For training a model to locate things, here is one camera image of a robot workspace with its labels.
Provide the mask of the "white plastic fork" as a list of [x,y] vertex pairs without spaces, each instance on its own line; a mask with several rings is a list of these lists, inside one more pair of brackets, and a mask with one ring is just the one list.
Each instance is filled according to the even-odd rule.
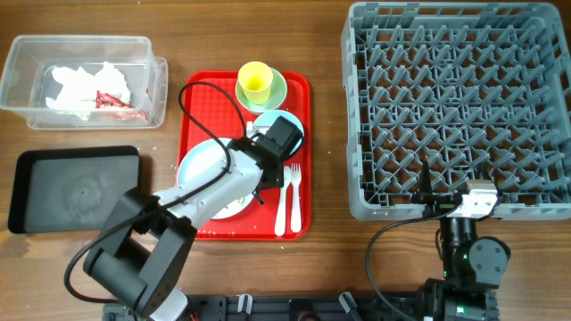
[[302,182],[302,171],[299,163],[293,163],[292,167],[292,212],[291,212],[291,230],[299,233],[302,230],[302,214],[300,205],[300,184]]

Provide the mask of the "white napkin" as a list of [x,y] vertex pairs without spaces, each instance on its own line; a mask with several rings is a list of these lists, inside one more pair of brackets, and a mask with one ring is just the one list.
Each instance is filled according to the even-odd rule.
[[98,91],[130,104],[131,92],[125,76],[112,63],[104,62],[95,75],[86,72],[82,67],[76,70],[56,67],[52,70],[52,76],[62,85],[62,90],[55,98],[46,98],[46,106],[50,109],[66,111],[81,120],[89,120],[92,112],[97,111],[95,99]]

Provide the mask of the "light blue plate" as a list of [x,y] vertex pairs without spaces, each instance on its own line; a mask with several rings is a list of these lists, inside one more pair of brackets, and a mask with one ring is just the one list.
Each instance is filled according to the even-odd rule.
[[[176,176],[177,184],[181,185],[188,180],[193,180],[198,174],[208,169],[214,161],[223,159],[224,156],[225,154],[222,148],[214,140],[209,139],[199,143],[193,147],[179,163]],[[253,196],[251,194],[241,197],[219,211],[213,219],[221,220],[231,218],[243,211],[252,200]]]

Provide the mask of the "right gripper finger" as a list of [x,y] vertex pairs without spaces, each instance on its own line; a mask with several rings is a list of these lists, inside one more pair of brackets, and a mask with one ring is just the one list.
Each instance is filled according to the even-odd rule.
[[493,182],[493,178],[489,171],[485,168],[483,162],[480,162],[476,165],[476,177],[480,180],[489,180]]
[[430,169],[428,162],[422,162],[422,168],[418,177],[417,191],[411,195],[410,201],[416,204],[430,204],[434,201],[431,185]]

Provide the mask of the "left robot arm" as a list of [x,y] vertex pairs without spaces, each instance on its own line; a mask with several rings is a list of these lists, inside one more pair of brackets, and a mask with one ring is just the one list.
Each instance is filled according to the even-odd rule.
[[84,272],[143,319],[177,320],[188,300],[177,282],[198,231],[223,208],[284,184],[284,162],[302,131],[278,117],[264,134],[222,144],[198,176],[155,195],[133,189],[108,217]]

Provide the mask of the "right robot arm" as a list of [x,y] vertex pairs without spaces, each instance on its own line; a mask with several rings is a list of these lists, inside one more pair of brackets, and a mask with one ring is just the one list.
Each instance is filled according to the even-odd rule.
[[511,256],[500,239],[480,236],[476,223],[493,214],[502,197],[483,166],[476,178],[451,194],[435,193],[429,165],[423,162],[414,203],[423,204],[423,218],[439,221],[436,243],[443,279],[429,278],[418,289],[416,314],[423,320],[493,321],[500,318],[495,291]]

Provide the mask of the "yellow plastic cup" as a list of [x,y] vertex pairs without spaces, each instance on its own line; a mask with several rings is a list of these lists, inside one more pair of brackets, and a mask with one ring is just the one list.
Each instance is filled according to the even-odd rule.
[[238,84],[251,103],[265,103],[270,96],[273,72],[264,62],[247,62],[238,71]]

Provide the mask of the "red snack wrapper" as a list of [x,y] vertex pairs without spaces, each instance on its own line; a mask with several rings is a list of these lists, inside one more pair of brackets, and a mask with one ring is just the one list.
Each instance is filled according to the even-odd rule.
[[97,110],[112,111],[109,114],[111,119],[130,121],[130,120],[149,120],[149,115],[145,111],[136,111],[135,108],[122,102],[119,98],[98,91],[96,93],[95,108]]

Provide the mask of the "white plastic spoon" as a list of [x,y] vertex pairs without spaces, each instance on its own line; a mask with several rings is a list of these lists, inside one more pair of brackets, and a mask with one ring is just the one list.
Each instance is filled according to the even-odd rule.
[[284,181],[283,186],[280,188],[280,195],[277,206],[277,215],[274,226],[274,233],[276,236],[283,236],[286,232],[286,196],[287,189],[291,184],[292,171],[288,166],[284,166]]

